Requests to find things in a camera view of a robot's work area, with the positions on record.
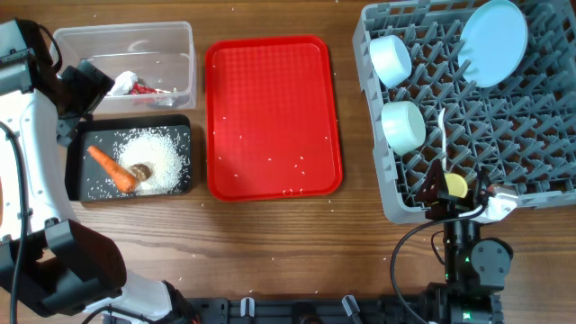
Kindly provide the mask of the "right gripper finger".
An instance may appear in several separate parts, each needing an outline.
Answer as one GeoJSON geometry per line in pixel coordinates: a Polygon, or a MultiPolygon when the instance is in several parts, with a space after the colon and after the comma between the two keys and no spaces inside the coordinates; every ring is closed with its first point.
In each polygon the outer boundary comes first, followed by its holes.
{"type": "Polygon", "coordinates": [[[474,197],[482,198],[485,195],[485,190],[491,185],[489,178],[489,169],[486,166],[481,166],[476,170],[477,177],[474,185],[474,197]]]}
{"type": "Polygon", "coordinates": [[[418,189],[415,201],[420,203],[439,203],[448,197],[448,188],[441,161],[436,159],[430,165],[423,184],[418,189]]]}

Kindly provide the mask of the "yellow cup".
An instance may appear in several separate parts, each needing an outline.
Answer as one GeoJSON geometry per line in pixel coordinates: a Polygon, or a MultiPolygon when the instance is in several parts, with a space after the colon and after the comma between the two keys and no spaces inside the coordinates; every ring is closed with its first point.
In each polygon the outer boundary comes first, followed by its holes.
{"type": "Polygon", "coordinates": [[[450,195],[465,198],[468,194],[468,184],[462,176],[455,173],[445,173],[445,181],[450,195]]]}

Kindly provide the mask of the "white tissue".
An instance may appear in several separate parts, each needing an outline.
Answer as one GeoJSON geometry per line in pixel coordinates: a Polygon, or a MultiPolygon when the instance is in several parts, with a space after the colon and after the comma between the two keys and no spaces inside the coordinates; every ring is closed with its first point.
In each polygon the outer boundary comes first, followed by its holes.
{"type": "Polygon", "coordinates": [[[128,94],[138,81],[138,76],[131,71],[124,71],[114,81],[112,89],[107,93],[109,96],[128,94]]]}

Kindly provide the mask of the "red snack wrapper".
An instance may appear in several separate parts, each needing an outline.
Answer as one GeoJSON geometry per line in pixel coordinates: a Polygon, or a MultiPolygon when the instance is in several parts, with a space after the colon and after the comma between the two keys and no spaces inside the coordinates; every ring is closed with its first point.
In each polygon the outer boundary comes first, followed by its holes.
{"type": "Polygon", "coordinates": [[[170,91],[149,87],[140,83],[135,83],[129,91],[130,95],[158,95],[170,94],[170,91]]]}

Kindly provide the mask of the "white plastic spoon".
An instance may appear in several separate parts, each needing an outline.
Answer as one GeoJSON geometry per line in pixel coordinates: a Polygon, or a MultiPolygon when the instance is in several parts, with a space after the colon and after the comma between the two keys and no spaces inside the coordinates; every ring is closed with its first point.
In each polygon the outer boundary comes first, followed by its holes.
{"type": "Polygon", "coordinates": [[[443,170],[446,172],[447,171],[447,143],[446,143],[446,126],[445,126],[445,112],[446,109],[443,108],[439,115],[438,115],[438,120],[437,120],[437,127],[440,129],[441,131],[441,149],[442,149],[442,153],[441,153],[441,165],[443,170]]]}

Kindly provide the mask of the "green bowl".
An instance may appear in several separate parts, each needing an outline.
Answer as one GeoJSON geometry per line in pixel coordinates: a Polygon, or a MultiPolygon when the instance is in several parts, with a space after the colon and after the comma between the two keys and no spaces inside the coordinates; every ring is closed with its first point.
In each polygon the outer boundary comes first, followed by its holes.
{"type": "Polygon", "coordinates": [[[381,113],[388,145],[399,156],[419,148],[426,139],[426,126],[419,108],[410,101],[386,103],[381,113]]]}

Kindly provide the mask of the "brown food scrap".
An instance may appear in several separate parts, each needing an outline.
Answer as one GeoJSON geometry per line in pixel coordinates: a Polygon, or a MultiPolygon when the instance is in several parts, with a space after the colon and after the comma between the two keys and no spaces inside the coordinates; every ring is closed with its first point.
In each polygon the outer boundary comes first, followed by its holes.
{"type": "Polygon", "coordinates": [[[130,172],[139,182],[145,182],[152,176],[151,169],[145,164],[135,164],[130,166],[130,172]]]}

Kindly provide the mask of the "orange carrot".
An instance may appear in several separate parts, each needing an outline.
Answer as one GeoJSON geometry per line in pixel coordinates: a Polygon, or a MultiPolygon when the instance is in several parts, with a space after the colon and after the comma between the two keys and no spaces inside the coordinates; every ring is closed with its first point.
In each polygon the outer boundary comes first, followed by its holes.
{"type": "Polygon", "coordinates": [[[90,146],[87,149],[90,156],[101,166],[106,174],[112,179],[116,188],[125,194],[132,193],[137,186],[134,175],[117,164],[111,157],[103,153],[98,147],[90,146]]]}

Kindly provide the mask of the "white rice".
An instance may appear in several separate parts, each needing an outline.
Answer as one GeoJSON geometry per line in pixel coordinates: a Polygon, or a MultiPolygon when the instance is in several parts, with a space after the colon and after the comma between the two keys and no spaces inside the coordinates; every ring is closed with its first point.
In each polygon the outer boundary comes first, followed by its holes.
{"type": "Polygon", "coordinates": [[[88,133],[83,144],[80,198],[98,201],[186,192],[192,180],[190,139],[190,129],[182,125],[88,133]],[[145,164],[152,176],[145,182],[137,180],[132,193],[122,193],[90,156],[90,146],[98,147],[128,172],[132,165],[145,164]]]}

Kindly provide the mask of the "light blue bowl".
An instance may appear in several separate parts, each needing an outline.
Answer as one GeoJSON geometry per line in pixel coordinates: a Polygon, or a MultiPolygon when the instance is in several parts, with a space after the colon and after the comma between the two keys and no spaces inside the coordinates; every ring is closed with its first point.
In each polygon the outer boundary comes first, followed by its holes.
{"type": "Polygon", "coordinates": [[[395,36],[374,39],[369,44],[374,71],[387,87],[395,87],[411,74],[411,58],[406,45],[395,36]]]}

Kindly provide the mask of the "light blue plate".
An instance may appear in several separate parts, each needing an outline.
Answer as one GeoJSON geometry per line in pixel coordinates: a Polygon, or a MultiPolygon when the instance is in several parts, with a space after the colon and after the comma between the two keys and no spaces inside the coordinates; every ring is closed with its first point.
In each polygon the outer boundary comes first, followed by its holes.
{"type": "Polygon", "coordinates": [[[465,81],[491,87],[509,77],[527,49],[527,19],[509,0],[491,0],[479,7],[463,28],[458,64],[470,65],[465,81]]]}

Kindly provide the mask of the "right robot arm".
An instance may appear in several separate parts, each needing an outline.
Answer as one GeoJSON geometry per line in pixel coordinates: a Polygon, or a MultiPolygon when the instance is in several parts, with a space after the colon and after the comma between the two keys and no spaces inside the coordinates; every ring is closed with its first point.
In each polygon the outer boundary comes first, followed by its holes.
{"type": "Polygon", "coordinates": [[[436,160],[416,199],[427,206],[429,223],[443,227],[445,268],[445,282],[430,283],[419,295],[416,314],[426,323],[501,323],[497,293],[505,287],[513,249],[499,238],[482,238],[481,228],[515,210],[517,192],[493,184],[484,167],[465,197],[452,195],[436,160]]]}

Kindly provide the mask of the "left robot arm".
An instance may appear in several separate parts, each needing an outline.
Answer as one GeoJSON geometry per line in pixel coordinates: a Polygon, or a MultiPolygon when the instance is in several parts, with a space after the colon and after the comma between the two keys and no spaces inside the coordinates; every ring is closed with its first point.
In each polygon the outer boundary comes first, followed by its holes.
{"type": "Polygon", "coordinates": [[[1,285],[10,294],[11,322],[19,304],[44,318],[201,321],[172,284],[129,272],[115,243],[83,226],[72,209],[57,147],[112,88],[88,61],[64,66],[45,26],[2,23],[1,285]]]}

